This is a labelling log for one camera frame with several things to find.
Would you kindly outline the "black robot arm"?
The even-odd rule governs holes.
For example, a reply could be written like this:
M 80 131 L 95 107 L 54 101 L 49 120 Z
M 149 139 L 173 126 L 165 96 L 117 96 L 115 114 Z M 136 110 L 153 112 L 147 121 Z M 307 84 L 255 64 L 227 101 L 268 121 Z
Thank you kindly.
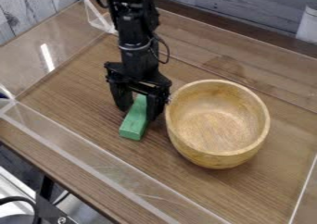
M 156 35 L 159 12 L 153 0 L 95 0 L 108 9 L 113 29 L 117 31 L 120 62 L 107 62 L 107 82 L 121 111 L 133 104 L 132 93 L 145 96 L 145 118 L 155 120 L 168 101 L 171 80 L 159 72 L 159 65 L 167 63 L 159 59 Z

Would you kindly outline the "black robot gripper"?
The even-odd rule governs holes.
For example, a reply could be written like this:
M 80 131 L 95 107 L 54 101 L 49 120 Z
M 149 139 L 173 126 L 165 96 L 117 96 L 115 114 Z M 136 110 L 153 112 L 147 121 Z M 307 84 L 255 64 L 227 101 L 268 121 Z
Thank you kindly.
M 133 103 L 132 93 L 145 95 L 145 116 L 155 120 L 168 102 L 171 80 L 159 72 L 159 45 L 141 50 L 121 50 L 121 61 L 107 62 L 107 82 L 117 108 L 125 112 Z

